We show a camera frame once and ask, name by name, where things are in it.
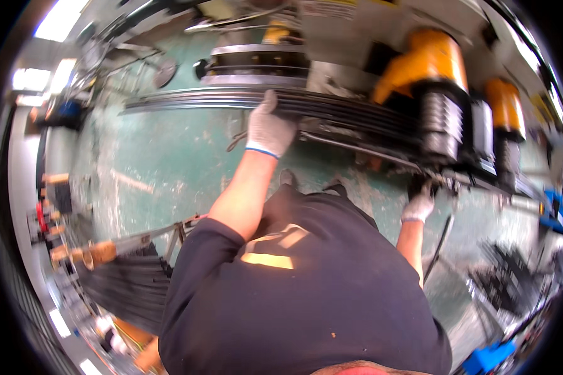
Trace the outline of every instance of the dark navy shirt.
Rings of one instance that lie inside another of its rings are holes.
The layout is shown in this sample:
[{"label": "dark navy shirt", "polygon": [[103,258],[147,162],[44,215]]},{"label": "dark navy shirt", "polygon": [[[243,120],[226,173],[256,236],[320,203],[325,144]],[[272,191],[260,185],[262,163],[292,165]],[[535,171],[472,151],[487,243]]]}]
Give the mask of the dark navy shirt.
[{"label": "dark navy shirt", "polygon": [[188,236],[159,338],[169,374],[310,374],[357,359],[448,374],[419,276],[375,221],[327,194],[285,210],[247,244],[209,218]]}]

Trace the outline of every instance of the stack of steel bars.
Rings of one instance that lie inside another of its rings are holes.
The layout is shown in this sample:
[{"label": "stack of steel bars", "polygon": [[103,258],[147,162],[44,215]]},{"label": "stack of steel bars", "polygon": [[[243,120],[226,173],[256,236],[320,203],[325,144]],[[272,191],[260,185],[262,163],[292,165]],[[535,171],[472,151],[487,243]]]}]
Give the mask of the stack of steel bars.
[{"label": "stack of steel bars", "polygon": [[331,121],[358,131],[384,137],[388,143],[399,142],[418,149],[418,120],[387,107],[334,95],[302,89],[264,85],[215,86],[182,89],[132,98],[124,113],[185,108],[253,109],[263,99],[267,89],[275,89],[276,111],[291,115],[310,116]]},{"label": "stack of steel bars", "polygon": [[75,267],[83,291],[94,302],[146,332],[159,334],[172,270],[153,243],[93,271],[82,262]]}]

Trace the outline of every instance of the yellow machine part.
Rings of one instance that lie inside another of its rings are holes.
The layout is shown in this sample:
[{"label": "yellow machine part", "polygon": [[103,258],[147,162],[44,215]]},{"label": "yellow machine part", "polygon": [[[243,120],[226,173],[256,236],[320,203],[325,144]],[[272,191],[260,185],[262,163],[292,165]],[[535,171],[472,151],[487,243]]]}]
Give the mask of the yellow machine part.
[{"label": "yellow machine part", "polygon": [[[269,23],[269,25],[286,26],[286,23],[273,20]],[[283,29],[281,27],[269,27],[267,31],[265,31],[261,44],[279,44],[280,40],[288,35],[290,35],[290,30],[288,29]]]},{"label": "yellow machine part", "polygon": [[500,78],[486,83],[486,99],[492,109],[494,130],[515,133],[518,140],[525,140],[524,112],[517,87]]},{"label": "yellow machine part", "polygon": [[461,49],[448,34],[435,29],[414,31],[409,48],[388,64],[373,91],[373,102],[382,104],[393,91],[410,96],[411,85],[423,80],[449,80],[468,92]]}]

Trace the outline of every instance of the warning label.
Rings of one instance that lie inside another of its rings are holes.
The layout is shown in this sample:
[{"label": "warning label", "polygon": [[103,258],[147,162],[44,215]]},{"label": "warning label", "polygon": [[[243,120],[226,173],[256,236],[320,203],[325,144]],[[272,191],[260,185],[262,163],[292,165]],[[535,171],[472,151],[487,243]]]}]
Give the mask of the warning label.
[{"label": "warning label", "polygon": [[353,20],[357,0],[302,0],[299,2],[302,15],[332,17]]}]

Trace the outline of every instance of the white work glove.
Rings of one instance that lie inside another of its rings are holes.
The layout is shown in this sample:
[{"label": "white work glove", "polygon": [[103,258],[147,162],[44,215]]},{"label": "white work glove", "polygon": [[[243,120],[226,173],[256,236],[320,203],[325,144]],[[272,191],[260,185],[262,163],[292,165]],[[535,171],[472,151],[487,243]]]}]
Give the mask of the white work glove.
[{"label": "white work glove", "polygon": [[298,125],[295,121],[273,115],[276,106],[276,92],[267,90],[261,104],[250,113],[246,149],[279,159],[294,140]]},{"label": "white work glove", "polygon": [[431,188],[431,180],[423,184],[421,192],[414,196],[402,210],[402,215],[400,216],[401,223],[417,220],[426,222],[426,219],[434,210],[434,197],[432,196]]}]

